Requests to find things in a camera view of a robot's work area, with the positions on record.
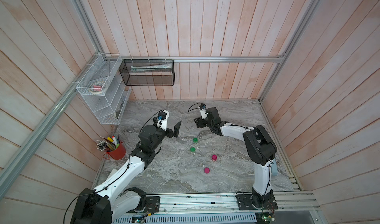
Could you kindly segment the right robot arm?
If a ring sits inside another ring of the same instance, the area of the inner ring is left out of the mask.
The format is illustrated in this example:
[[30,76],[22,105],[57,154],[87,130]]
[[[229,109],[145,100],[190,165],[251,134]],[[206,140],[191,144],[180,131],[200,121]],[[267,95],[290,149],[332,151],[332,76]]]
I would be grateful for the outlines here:
[[247,127],[222,121],[215,107],[199,105],[201,116],[194,119],[198,128],[208,127],[213,134],[241,140],[249,158],[254,162],[254,183],[251,202],[253,207],[263,209],[264,204],[274,199],[271,187],[271,168],[277,147],[264,126]]

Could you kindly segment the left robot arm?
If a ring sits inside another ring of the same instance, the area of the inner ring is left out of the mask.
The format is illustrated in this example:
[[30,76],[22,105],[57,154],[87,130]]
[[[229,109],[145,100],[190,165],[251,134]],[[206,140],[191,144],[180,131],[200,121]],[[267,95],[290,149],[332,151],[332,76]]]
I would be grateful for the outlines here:
[[73,202],[76,204],[72,224],[110,224],[136,208],[144,209],[146,193],[128,184],[142,173],[160,152],[164,138],[178,137],[181,122],[174,129],[167,128],[167,120],[154,120],[144,126],[139,141],[128,161],[106,181],[90,190],[85,188]]

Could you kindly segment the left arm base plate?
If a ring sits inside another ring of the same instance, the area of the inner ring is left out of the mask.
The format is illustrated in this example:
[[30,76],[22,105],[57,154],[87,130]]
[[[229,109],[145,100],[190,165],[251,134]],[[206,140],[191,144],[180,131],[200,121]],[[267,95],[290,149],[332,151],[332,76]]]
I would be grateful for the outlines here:
[[133,213],[133,214],[147,214],[147,213],[157,213],[159,212],[159,207],[160,207],[160,197],[159,196],[150,196],[144,198],[137,208],[129,211],[128,213]]

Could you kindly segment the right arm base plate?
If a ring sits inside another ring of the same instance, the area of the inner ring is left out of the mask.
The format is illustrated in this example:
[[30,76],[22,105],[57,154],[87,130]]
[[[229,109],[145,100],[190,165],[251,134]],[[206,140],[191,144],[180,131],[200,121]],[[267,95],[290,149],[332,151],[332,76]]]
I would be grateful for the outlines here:
[[241,211],[246,210],[277,210],[278,204],[274,195],[268,193],[262,198],[260,195],[236,194],[238,208]]

